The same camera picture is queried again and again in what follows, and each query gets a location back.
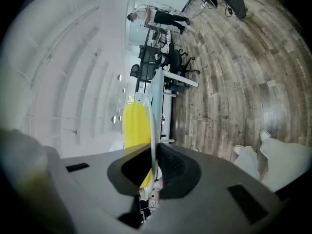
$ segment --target white shirt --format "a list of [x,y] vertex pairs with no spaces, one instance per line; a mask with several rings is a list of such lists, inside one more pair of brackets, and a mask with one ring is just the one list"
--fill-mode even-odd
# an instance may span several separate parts
[[[154,22],[154,17],[155,17],[156,11],[157,10],[151,8],[151,20],[150,20],[150,22]],[[146,13],[145,8],[138,8],[135,10],[135,13],[137,14],[137,18],[139,18],[142,21],[145,21],[145,19],[147,18],[147,13]]]

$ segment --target white pants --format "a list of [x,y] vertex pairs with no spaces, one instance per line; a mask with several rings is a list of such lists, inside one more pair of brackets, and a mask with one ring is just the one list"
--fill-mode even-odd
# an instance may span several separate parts
[[[295,143],[283,143],[267,138],[260,150],[268,154],[268,171],[262,183],[275,192],[304,174],[311,165],[312,148]],[[234,164],[260,180],[257,154],[251,146],[242,147]]]

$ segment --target black pants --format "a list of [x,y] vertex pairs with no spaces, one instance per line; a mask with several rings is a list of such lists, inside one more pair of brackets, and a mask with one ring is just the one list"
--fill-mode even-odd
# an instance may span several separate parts
[[170,15],[168,13],[156,11],[154,22],[166,25],[173,25],[175,27],[178,27],[179,30],[181,30],[184,28],[184,26],[181,25],[180,23],[177,23],[176,21],[185,21],[186,19],[187,19],[186,17]]

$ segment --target wooden floor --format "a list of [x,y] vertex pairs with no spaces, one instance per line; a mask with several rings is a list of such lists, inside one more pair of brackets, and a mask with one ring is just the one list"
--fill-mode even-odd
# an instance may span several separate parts
[[[251,145],[261,156],[261,130],[312,145],[312,56],[300,27],[279,0],[244,1],[251,19],[226,17],[222,3],[206,8],[178,39],[201,74],[189,75],[198,88],[181,87],[174,99],[173,138],[231,161],[235,145]],[[202,4],[193,0],[185,14]]]

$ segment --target white ceiling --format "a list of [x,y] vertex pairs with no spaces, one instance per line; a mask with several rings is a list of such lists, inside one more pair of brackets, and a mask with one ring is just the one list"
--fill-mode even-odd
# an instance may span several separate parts
[[107,152],[122,140],[121,122],[111,117],[122,114],[126,101],[127,4],[35,0],[2,45],[1,57],[33,94],[28,112],[20,112],[26,114],[20,129],[62,157]]

